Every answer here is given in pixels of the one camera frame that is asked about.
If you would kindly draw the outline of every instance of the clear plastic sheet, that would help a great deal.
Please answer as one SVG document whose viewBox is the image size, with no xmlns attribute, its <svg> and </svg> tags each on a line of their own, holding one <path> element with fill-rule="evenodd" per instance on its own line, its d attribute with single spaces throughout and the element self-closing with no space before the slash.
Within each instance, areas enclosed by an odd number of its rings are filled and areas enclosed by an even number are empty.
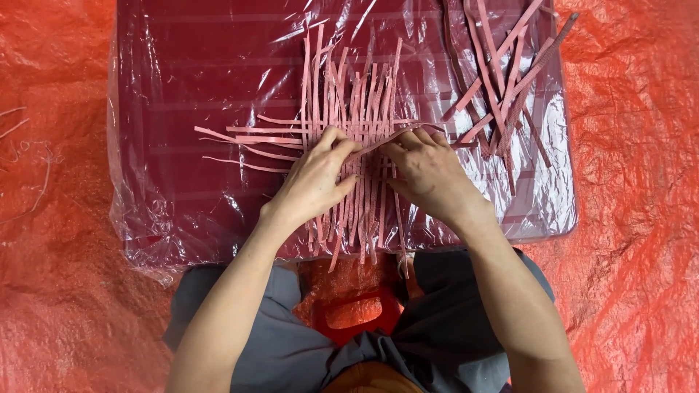
<svg viewBox="0 0 699 393">
<path fill-rule="evenodd" d="M 487 2 L 496 45 L 526 4 Z M 549 0 L 543 5 L 552 7 Z M 470 84 L 476 64 L 463 12 L 455 1 L 449 7 L 452 39 Z M 201 159 L 211 155 L 269 165 L 265 157 L 237 146 L 199 141 L 192 129 L 254 127 L 258 114 L 294 118 L 300 105 L 302 39 L 309 26 L 323 22 L 325 40 L 349 47 L 352 72 L 361 71 L 368 50 L 374 62 L 389 62 L 398 37 L 402 38 L 396 117 L 448 120 L 445 114 L 461 92 L 445 49 L 443 15 L 437 0 L 284 0 L 270 1 L 262 10 L 254 3 L 222 0 L 119 1 L 108 145 L 115 185 L 111 219 L 127 259 L 151 273 L 232 259 L 284 176 Z M 529 25 L 522 71 L 545 39 L 556 33 L 549 13 L 536 12 Z M 564 95 L 561 60 L 556 56 L 537 78 L 527 102 L 552 167 L 543 164 L 524 127 L 512 139 L 516 196 L 510 195 L 501 159 L 482 159 L 479 148 L 457 150 L 469 177 L 495 204 L 500 225 L 513 243 L 564 235 L 577 224 Z M 484 115 L 480 94 L 475 102 Z M 470 126 L 463 112 L 448 120 L 445 128 L 456 138 Z M 393 211 L 392 198 L 387 200 L 387 210 Z M 399 210 L 407 249 L 459 247 L 448 228 L 415 206 L 401 200 Z M 396 223 L 396 216 L 387 214 L 385 247 L 377 251 L 399 252 Z M 314 258 L 307 239 L 301 227 L 279 250 L 278 258 Z M 358 251 L 356 243 L 343 244 L 340 255 Z"/>
</svg>

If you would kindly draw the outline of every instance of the person's left hand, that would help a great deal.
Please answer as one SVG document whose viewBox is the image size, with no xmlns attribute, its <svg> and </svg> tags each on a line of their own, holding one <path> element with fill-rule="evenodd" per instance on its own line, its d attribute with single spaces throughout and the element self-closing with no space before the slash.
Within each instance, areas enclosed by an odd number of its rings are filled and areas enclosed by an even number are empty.
<svg viewBox="0 0 699 393">
<path fill-rule="evenodd" d="M 345 132 L 326 127 L 318 144 L 294 163 L 282 188 L 262 206 L 261 220 L 272 220 L 291 234 L 304 222 L 340 203 L 358 178 L 353 174 L 336 184 L 340 167 L 350 153 L 360 150 L 361 145 L 348 139 Z"/>
</svg>

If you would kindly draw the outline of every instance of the hand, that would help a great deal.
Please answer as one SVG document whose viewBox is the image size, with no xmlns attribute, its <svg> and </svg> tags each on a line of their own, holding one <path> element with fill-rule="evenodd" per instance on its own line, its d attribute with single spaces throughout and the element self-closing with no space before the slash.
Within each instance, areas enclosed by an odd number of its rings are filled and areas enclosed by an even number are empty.
<svg viewBox="0 0 699 393">
<path fill-rule="evenodd" d="M 396 192 L 453 231 L 496 223 L 492 203 L 468 178 L 444 135 L 418 128 L 396 140 L 380 147 L 405 176 L 388 180 Z"/>
<path fill-rule="evenodd" d="M 282 188 L 262 207 L 261 219 L 275 220 L 291 234 L 340 203 L 358 178 L 353 174 L 336 184 L 340 167 L 350 153 L 360 150 L 361 145 L 348 139 L 345 132 L 326 127 L 318 144 L 294 163 Z"/>
</svg>

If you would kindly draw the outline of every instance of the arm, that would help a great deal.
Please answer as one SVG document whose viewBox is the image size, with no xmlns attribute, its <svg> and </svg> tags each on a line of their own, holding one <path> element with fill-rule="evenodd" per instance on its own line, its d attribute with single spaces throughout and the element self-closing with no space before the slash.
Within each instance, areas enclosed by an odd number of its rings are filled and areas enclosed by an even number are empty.
<svg viewBox="0 0 699 393">
<path fill-rule="evenodd" d="M 584 392 L 556 308 L 510 247 L 493 204 L 468 179 L 446 138 L 416 129 L 382 152 L 405 176 L 389 184 L 466 245 L 488 320 L 507 353 L 513 390 Z"/>
<path fill-rule="evenodd" d="M 361 146 L 335 127 L 294 163 L 284 185 L 260 211 L 260 220 L 189 324 L 175 354 L 166 392 L 228 392 L 250 337 L 274 256 L 304 222 L 339 203 L 356 176 L 336 184 L 343 160 Z"/>
</svg>

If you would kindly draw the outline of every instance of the floor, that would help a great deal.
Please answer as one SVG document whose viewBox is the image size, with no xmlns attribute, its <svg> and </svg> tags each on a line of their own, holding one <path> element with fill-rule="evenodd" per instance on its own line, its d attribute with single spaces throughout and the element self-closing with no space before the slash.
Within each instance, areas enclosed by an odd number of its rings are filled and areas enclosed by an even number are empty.
<svg viewBox="0 0 699 393">
<path fill-rule="evenodd" d="M 590 392 L 695 392 L 699 3 L 556 7 L 582 14 L 562 48 L 580 224 L 523 249 L 554 287 Z M 27 107 L 0 130 L 29 118 L 0 140 L 0 222 L 29 212 L 0 224 L 2 392 L 162 392 L 168 373 L 159 337 L 173 287 L 128 269 L 107 217 L 114 9 L 0 3 L 0 112 Z M 335 296 L 393 263 L 305 269 L 314 296 Z"/>
</svg>

